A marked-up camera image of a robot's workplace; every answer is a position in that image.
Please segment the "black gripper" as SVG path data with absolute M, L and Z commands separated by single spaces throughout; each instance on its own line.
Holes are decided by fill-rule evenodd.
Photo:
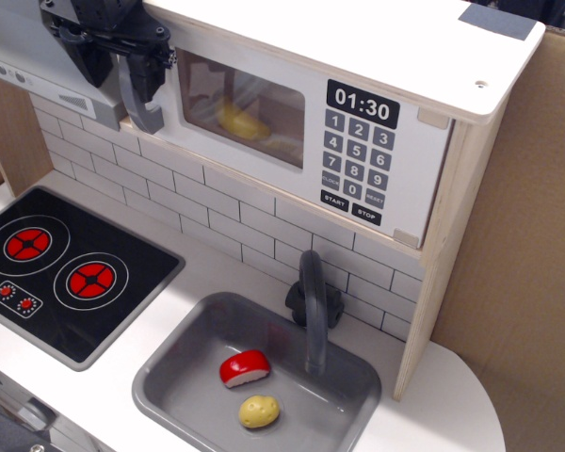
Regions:
M 109 76 L 110 54 L 128 57 L 133 89 L 147 104 L 176 62 L 170 31 L 141 1 L 42 1 L 50 30 L 84 78 L 99 88 Z

